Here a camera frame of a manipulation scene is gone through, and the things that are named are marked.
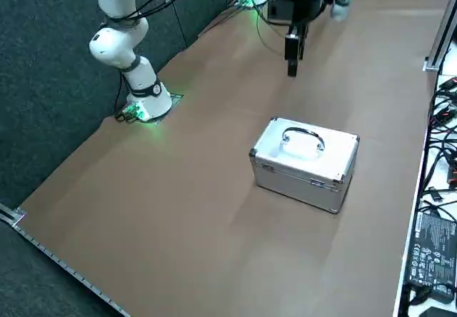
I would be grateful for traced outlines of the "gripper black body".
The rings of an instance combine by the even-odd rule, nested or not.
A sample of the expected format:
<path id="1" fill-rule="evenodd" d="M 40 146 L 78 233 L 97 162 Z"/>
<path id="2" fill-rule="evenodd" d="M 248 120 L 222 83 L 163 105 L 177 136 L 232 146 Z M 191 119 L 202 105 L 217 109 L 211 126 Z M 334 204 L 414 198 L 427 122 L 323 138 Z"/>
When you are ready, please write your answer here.
<path id="1" fill-rule="evenodd" d="M 325 10 L 324 0 L 298 0 L 293 4 L 293 25 L 311 23 Z"/>

